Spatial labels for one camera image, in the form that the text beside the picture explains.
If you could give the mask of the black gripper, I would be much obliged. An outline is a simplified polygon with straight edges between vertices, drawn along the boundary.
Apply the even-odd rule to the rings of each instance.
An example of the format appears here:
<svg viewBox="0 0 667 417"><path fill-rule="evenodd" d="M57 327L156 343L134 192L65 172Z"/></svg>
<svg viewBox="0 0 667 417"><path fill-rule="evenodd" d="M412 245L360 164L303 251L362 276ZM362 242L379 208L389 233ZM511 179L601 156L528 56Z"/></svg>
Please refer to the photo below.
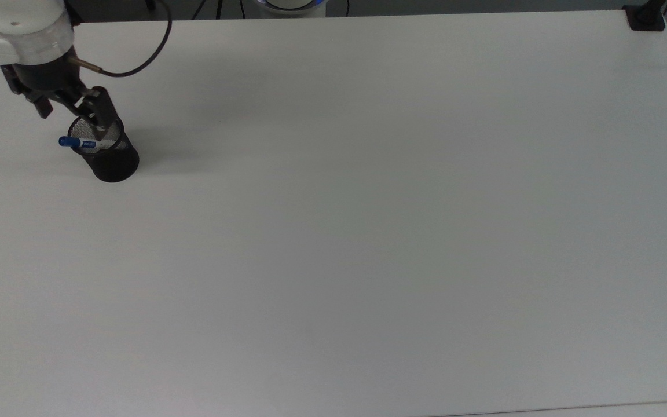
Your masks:
<svg viewBox="0 0 667 417"><path fill-rule="evenodd" d="M119 142L122 128L108 91L88 88L81 80L76 54L65 54L44 64L3 64L3 78L12 93L24 95L41 119L53 112L51 100L73 105L81 102L81 116L87 124L87 139Z"/></svg>

